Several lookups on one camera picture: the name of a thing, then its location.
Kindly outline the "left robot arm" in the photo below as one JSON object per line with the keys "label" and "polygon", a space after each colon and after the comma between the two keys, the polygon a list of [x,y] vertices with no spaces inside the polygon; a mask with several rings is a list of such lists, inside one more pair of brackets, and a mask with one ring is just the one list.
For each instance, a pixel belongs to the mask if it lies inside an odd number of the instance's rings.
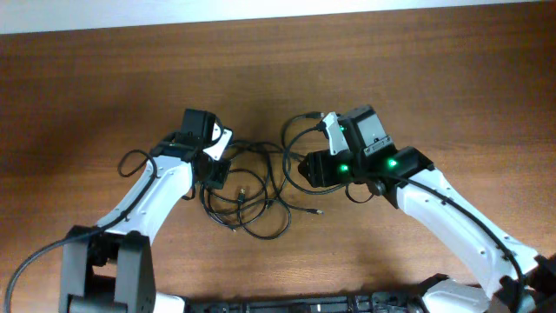
{"label": "left robot arm", "polygon": [[145,169],[122,201],[96,224],[66,235],[61,312],[183,312],[184,298],[156,288],[151,246],[176,203],[196,183],[221,188],[233,132],[204,110],[187,109],[181,128],[146,154]]}

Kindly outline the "black usb cable silver plug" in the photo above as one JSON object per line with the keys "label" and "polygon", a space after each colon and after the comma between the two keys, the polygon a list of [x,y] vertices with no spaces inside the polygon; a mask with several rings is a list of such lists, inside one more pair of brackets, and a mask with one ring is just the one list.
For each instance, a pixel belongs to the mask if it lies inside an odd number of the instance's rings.
{"label": "black usb cable silver plug", "polygon": [[[246,174],[253,177],[260,188],[253,196],[248,196],[247,191],[240,188],[235,198],[231,198],[218,194],[216,187],[209,187],[208,183],[202,183],[198,191],[205,213],[220,226],[232,231],[243,230],[258,240],[271,241],[282,237],[291,227],[293,206],[281,197],[287,183],[286,180],[283,180],[280,184],[276,182],[272,155],[282,154],[284,148],[271,142],[234,140],[230,144],[230,149],[234,152],[227,156],[225,161],[234,161],[237,157],[246,153],[256,154],[263,158],[266,166],[264,176],[246,168],[233,168],[228,171],[229,174]],[[284,209],[286,222],[274,234],[257,234],[250,226],[260,220],[274,206]]]}

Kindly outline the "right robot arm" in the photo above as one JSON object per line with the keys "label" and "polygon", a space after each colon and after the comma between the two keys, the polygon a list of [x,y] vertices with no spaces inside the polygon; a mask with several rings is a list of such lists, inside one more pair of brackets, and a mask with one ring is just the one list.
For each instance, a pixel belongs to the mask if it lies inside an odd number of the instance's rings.
{"label": "right robot arm", "polygon": [[553,312],[555,258],[542,256],[489,220],[414,147],[399,149],[375,110],[320,115],[315,131],[328,140],[309,152],[298,170],[318,193],[364,184],[412,217],[471,270],[477,286],[435,275],[415,297],[424,312]]}

